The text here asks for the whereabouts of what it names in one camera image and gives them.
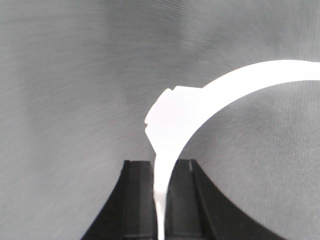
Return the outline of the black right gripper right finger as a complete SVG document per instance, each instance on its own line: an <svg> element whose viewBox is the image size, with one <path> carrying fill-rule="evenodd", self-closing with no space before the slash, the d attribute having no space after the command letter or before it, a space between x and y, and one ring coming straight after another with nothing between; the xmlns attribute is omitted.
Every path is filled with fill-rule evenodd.
<svg viewBox="0 0 320 240"><path fill-rule="evenodd" d="M167 240L280 240L235 206L194 159L179 159L168 186Z"/></svg>

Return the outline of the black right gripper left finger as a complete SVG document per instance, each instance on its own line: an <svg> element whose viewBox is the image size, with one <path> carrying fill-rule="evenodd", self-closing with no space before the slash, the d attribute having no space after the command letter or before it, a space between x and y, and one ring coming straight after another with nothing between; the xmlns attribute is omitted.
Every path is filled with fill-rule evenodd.
<svg viewBox="0 0 320 240"><path fill-rule="evenodd" d="M108 200L83 240L156 240L158 226L149 161L125 160Z"/></svg>

